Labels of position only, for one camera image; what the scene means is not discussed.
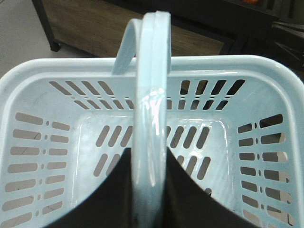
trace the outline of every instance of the shopping basket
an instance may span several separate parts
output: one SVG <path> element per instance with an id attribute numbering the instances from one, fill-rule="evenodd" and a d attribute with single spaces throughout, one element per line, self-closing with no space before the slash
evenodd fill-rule
<path id="1" fill-rule="evenodd" d="M 239 216 L 304 226 L 303 83 L 263 57 L 170 58 L 169 25 L 149 13 L 129 23 L 116 59 L 33 60 L 0 80 L 0 228 L 69 212 L 126 147 L 135 210 L 153 217 L 166 146 Z"/>

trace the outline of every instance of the wooden furniture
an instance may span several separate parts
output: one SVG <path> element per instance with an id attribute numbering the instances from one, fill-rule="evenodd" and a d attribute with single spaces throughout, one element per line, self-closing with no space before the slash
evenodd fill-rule
<path id="1" fill-rule="evenodd" d="M 124 29 L 132 18 L 143 14 L 124 9 L 103 0 L 37 0 L 44 29 L 49 34 L 53 50 L 68 44 L 94 56 L 115 57 Z M 172 26 L 174 56 L 218 55 L 221 41 L 211 39 L 177 26 Z"/>

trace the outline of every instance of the grey floor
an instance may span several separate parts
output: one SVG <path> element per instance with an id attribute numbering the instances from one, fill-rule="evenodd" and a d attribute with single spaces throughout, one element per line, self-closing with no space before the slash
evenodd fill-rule
<path id="1" fill-rule="evenodd" d="M 72 48 L 50 50 L 31 0 L 0 0 L 0 77 L 36 58 L 88 57 Z"/>

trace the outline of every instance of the black object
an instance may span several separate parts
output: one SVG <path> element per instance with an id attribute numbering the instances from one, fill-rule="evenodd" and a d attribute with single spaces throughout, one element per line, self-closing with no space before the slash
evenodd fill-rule
<path id="1" fill-rule="evenodd" d="M 131 202 L 131 149 L 127 148 L 99 188 L 47 228 L 131 228 Z M 169 149 L 163 218 L 162 228 L 256 228 L 204 192 Z"/>

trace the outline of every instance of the plastic handle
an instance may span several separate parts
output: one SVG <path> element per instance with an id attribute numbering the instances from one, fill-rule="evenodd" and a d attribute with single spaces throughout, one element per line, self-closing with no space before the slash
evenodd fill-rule
<path id="1" fill-rule="evenodd" d="M 132 150 L 133 225 L 157 226 L 162 219 L 166 171 L 166 86 L 171 66 L 170 14 L 147 13 L 131 20 L 113 68 L 123 74 L 137 53 Z"/>

